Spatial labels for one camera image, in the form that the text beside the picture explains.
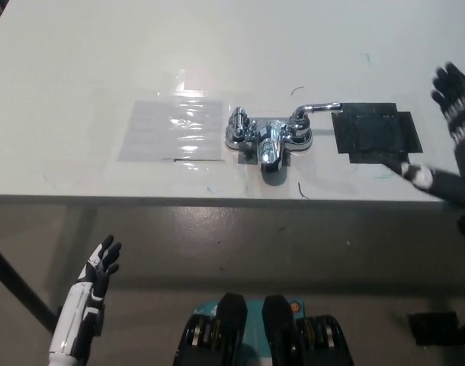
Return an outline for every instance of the floor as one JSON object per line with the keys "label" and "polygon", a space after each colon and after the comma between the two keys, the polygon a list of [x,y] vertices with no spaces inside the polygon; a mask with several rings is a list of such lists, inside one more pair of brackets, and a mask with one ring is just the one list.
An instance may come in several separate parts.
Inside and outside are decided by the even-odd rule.
{"label": "floor", "polygon": [[[172,364],[191,311],[226,291],[302,297],[308,315],[338,319],[358,365],[465,365],[465,347],[417,347],[406,322],[445,310],[465,322],[454,217],[355,212],[0,204],[0,250],[56,309],[92,248],[108,233],[123,242],[92,365]],[[49,344],[0,284],[0,366],[41,366]]]}

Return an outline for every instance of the faucet handle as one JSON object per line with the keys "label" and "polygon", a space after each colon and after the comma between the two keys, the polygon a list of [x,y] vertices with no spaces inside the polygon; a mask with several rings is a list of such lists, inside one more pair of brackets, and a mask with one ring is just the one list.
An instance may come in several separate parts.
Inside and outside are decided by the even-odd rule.
{"label": "faucet handle", "polygon": [[246,129],[248,128],[249,120],[248,115],[243,107],[234,108],[231,117],[229,118],[228,125],[231,127],[232,138],[241,143],[246,137]]}
{"label": "faucet handle", "polygon": [[288,119],[293,138],[302,138],[310,133],[310,120],[307,114],[323,111],[342,111],[340,102],[324,104],[305,104],[298,107]]}

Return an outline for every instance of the clear plastic sheet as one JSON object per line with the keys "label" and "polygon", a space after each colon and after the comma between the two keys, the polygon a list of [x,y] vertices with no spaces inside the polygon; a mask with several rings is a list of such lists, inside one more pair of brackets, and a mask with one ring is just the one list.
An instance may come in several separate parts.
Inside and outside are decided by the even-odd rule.
{"label": "clear plastic sheet", "polygon": [[136,101],[119,160],[220,160],[223,126],[221,101],[198,96]]}

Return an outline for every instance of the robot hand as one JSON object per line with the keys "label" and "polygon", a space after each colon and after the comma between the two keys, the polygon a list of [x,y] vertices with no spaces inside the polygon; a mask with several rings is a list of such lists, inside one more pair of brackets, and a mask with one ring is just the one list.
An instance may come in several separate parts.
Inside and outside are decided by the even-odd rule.
{"label": "robot hand", "polygon": [[50,366],[87,364],[91,341],[104,320],[104,297],[110,276],[119,269],[121,244],[109,235],[94,250],[70,288],[50,346]]}
{"label": "robot hand", "polygon": [[446,118],[460,175],[406,162],[383,163],[417,189],[465,207],[465,75],[448,63],[446,69],[436,70],[433,84],[436,90],[431,96]]}

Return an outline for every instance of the chrome faucet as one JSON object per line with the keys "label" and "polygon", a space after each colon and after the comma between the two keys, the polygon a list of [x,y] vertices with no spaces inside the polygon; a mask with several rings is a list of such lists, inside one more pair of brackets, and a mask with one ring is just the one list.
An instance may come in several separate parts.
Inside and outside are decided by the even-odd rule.
{"label": "chrome faucet", "polygon": [[342,103],[306,104],[288,118],[249,118],[242,107],[231,114],[226,128],[226,145],[244,153],[254,153],[263,172],[281,168],[284,149],[303,151],[312,145],[309,113],[341,111]]}

